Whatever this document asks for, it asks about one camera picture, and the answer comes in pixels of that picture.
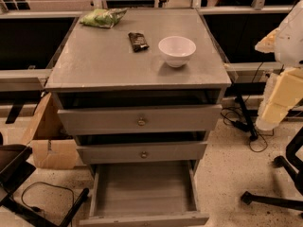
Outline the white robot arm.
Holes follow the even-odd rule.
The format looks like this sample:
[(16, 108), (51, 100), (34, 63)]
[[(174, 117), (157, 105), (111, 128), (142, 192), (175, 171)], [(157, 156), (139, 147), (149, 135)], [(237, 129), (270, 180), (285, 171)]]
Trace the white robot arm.
[(255, 45), (262, 53), (274, 53), (285, 66), (267, 79), (258, 108), (256, 126), (269, 131), (279, 125), (288, 111), (303, 99), (303, 1), (298, 2), (278, 28)]

